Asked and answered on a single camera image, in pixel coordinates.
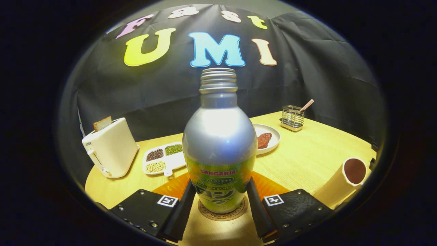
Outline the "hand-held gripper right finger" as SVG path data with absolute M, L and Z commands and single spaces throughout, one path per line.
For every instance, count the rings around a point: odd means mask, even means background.
M 258 172 L 252 172 L 246 192 L 257 236 L 264 243 L 289 242 L 334 213 L 307 191 L 290 191 Z

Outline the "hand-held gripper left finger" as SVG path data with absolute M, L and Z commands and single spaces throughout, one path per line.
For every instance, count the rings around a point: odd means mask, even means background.
M 109 211 L 147 235 L 178 243 L 195 194 L 189 173 L 185 173 L 153 191 L 139 189 Z

